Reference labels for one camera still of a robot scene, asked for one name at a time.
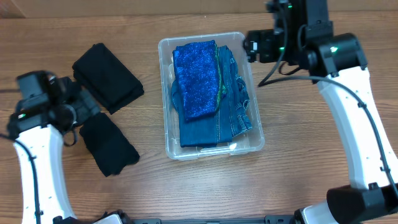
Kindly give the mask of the large black cloth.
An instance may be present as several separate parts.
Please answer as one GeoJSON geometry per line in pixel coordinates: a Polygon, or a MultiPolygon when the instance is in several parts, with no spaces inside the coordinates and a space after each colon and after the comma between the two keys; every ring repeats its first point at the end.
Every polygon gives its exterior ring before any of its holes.
{"type": "Polygon", "coordinates": [[[110,114],[144,94],[142,83],[103,43],[87,50],[72,69],[74,78],[110,114]]]}

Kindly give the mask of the long black cloth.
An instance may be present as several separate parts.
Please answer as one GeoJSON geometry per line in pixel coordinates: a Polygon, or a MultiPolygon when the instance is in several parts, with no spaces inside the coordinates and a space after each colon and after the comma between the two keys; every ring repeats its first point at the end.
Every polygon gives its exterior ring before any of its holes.
{"type": "Polygon", "coordinates": [[[106,177],[118,175],[126,166],[139,162],[140,155],[134,146],[104,113],[88,119],[79,133],[106,177]]]}

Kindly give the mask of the sparkly blue cloth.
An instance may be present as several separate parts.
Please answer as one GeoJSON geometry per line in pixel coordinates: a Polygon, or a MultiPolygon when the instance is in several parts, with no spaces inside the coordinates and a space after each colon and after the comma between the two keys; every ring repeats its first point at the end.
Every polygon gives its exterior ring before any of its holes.
{"type": "Polygon", "coordinates": [[[224,83],[216,42],[209,40],[178,46],[173,58],[184,120],[194,121],[219,112],[224,83]]]}

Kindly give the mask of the blue denim jeans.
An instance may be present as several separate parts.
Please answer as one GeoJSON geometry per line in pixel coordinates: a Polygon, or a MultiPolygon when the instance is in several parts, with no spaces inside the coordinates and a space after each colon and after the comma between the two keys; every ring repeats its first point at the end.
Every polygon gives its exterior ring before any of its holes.
{"type": "Polygon", "coordinates": [[[250,99],[246,83],[239,75],[238,64],[227,46],[218,51],[225,89],[220,109],[215,114],[187,121],[178,81],[172,83],[172,102],[178,113],[181,147],[215,147],[252,129],[246,114],[250,99]]]}

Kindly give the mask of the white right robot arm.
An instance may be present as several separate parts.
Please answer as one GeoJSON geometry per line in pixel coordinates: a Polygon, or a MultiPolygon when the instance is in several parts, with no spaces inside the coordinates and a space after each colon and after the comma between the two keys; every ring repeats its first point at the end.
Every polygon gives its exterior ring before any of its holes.
{"type": "Polygon", "coordinates": [[[283,223],[362,223],[397,212],[397,156],[374,102],[368,61],[358,38],[335,35],[326,1],[271,0],[273,29],[250,30],[243,42],[249,62],[306,70],[329,106],[340,134],[349,184],[330,189],[326,200],[282,217],[283,223]]]}

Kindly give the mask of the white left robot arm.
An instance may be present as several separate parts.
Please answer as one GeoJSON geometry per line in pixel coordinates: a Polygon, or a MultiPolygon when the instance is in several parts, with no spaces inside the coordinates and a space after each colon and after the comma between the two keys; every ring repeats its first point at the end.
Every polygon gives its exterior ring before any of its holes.
{"type": "Polygon", "coordinates": [[[68,77],[33,71],[16,78],[22,94],[6,139],[19,158],[23,223],[57,223],[75,214],[62,167],[64,136],[100,113],[86,90],[68,77]]]}

